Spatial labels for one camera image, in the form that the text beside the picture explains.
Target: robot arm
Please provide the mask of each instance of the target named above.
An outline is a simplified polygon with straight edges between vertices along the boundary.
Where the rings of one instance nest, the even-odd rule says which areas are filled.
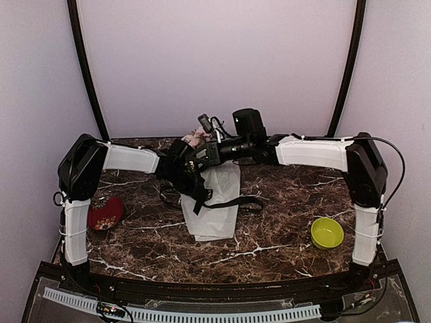
[[[211,198],[200,177],[203,167],[226,160],[252,157],[267,165],[309,165],[335,168],[342,172],[356,211],[356,240],[352,260],[369,266],[376,254],[382,200],[386,188],[387,168],[375,144],[366,133],[355,140],[313,139],[296,135],[268,137],[260,114],[244,109],[234,113],[239,137],[210,141],[197,149],[175,140],[170,149],[154,152],[127,147],[82,135],[59,166],[60,188],[64,196],[61,222],[63,252],[69,264],[87,261],[86,230],[90,199],[94,196],[102,170],[136,170],[156,174],[171,181],[181,193],[197,201]],[[213,133],[207,117],[199,117],[208,133]]]

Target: white paper bag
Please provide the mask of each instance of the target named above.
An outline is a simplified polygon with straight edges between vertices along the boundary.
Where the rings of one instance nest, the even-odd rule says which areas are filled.
[[[212,167],[202,174],[205,188],[213,190],[211,200],[207,205],[225,203],[240,196],[240,168],[231,161]],[[221,209],[202,207],[199,215],[193,212],[196,200],[187,195],[181,195],[181,207],[190,234],[196,241],[211,241],[234,237],[238,205]]]

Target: yellow-green bowl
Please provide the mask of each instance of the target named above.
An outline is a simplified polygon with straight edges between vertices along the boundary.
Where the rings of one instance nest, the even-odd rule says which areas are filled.
[[[336,220],[321,217],[311,226],[311,241],[322,250],[338,247],[344,240],[344,231]]]

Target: black pole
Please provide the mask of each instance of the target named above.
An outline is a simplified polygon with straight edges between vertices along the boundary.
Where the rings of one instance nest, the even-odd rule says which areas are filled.
[[[350,40],[349,54],[347,55],[347,62],[345,64],[343,81],[341,81],[337,103],[335,105],[331,124],[329,125],[326,137],[334,138],[341,115],[343,113],[345,99],[347,98],[350,81],[352,80],[353,69],[355,67],[356,55],[358,54],[362,23],[364,22],[365,4],[366,0],[358,0],[356,3],[355,21],[353,24],[352,39]]]
[[[99,128],[100,136],[103,140],[108,141],[109,135],[106,129],[105,121],[103,120],[102,111],[100,109],[99,101],[97,100],[96,90],[94,89],[90,67],[88,66],[86,48],[84,47],[84,40],[82,38],[81,24],[79,23],[79,14],[77,9],[76,0],[67,0],[69,7],[69,17],[72,26],[73,39],[75,40],[76,53],[78,55],[79,65],[81,66],[81,73],[87,89],[88,99],[92,106],[94,118],[96,119],[97,127]]]

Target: marble tabletop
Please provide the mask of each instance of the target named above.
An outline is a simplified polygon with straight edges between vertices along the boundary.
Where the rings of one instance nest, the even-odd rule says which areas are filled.
[[[133,146],[168,147],[173,139],[121,139]],[[171,283],[260,283],[348,270],[354,247],[354,209],[338,171],[310,166],[241,167],[241,194],[259,197],[261,213],[239,211],[232,239],[196,242],[181,211],[159,198],[154,175],[109,170],[95,199],[116,196],[123,220],[88,231],[91,271]],[[343,243],[319,250],[310,228],[319,217],[337,220]]]

